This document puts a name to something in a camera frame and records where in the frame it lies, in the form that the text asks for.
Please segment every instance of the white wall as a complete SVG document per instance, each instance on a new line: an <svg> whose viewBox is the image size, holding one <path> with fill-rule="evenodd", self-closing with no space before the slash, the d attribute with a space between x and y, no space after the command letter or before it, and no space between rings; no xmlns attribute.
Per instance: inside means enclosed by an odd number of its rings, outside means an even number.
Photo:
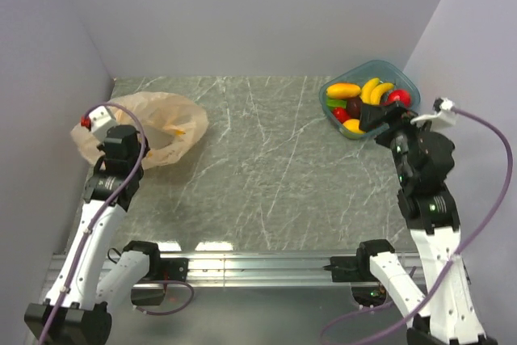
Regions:
<svg viewBox="0 0 517 345"><path fill-rule="evenodd" d="M403 67L439 0L74 0L114 76Z"/></svg>
<svg viewBox="0 0 517 345"><path fill-rule="evenodd" d="M23 313L75 215L86 166L69 131L110 85L68 0L0 0L2 343L23 342Z"/></svg>
<svg viewBox="0 0 517 345"><path fill-rule="evenodd" d="M517 150L517 0L442 0L405 72L422 92L422 109L448 96L496 124ZM450 189L464 234L486 214L502 186L506 157L495 135L460 119ZM486 329L500 344L515 343L517 277L515 185L488 229L465 253L473 294Z"/></svg>

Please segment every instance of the gray marble tabletop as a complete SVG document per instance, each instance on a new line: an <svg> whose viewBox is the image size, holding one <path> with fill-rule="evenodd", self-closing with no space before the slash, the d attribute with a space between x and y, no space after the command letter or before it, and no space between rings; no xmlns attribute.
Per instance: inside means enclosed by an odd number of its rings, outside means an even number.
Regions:
<svg viewBox="0 0 517 345"><path fill-rule="evenodd" d="M145 172L112 245L176 250L354 250L387 238L414 250L389 150L349 141L318 102L327 77L121 78L185 95L210 125L178 163Z"/></svg>

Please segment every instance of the red tomato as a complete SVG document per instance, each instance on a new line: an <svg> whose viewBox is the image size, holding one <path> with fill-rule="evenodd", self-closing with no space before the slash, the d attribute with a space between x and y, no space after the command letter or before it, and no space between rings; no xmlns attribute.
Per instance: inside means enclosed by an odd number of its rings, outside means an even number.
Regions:
<svg viewBox="0 0 517 345"><path fill-rule="evenodd" d="M386 100L387 104L393 103L394 101L401 101L406 107L411 105L410 92L403 89L396 89L388 95Z"/></svg>
<svg viewBox="0 0 517 345"><path fill-rule="evenodd" d="M336 119L339 120L339 123L343 124L345 121L350 119L350 116L345 111L345 108L336 107L332 110L332 115L335 116Z"/></svg>

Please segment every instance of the plastic bag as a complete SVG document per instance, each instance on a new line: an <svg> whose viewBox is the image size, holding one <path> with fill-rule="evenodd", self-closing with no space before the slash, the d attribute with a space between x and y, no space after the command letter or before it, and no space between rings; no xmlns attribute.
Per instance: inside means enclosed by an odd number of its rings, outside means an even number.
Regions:
<svg viewBox="0 0 517 345"><path fill-rule="evenodd" d="M150 151L142 161L144 169L176 163L206 132L206 111L181 95L166 92L137 92L112 100L133 112L144 126ZM120 109L109 107L119 124L132 124ZM94 165L102 155L99 141L80 124L70 133L79 153Z"/></svg>

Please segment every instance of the teal plastic bowl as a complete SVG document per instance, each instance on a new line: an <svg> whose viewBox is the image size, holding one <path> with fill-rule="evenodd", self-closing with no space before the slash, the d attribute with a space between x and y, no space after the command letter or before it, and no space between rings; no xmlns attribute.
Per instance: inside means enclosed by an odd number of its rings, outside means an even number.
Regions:
<svg viewBox="0 0 517 345"><path fill-rule="evenodd" d="M325 115L329 118L330 122L336 127L336 129L348 139L357 141L367 137L376 137L387 129L387 125L380 126L368 133L353 133L345 128L344 125L339 123L339 120L332 115L332 112L326 105L326 89L338 82L351 82L361 87L370 79L378 77L382 82L392 82L395 84L395 89L403 89L410 92L411 106L410 109L416 110L420 104L420 93L417 87L409 80L396 66L391 65L389 62L374 60L369 61L366 64L362 64L345 74L335 78L334 80L326 83L320 89L320 103L322 104Z"/></svg>

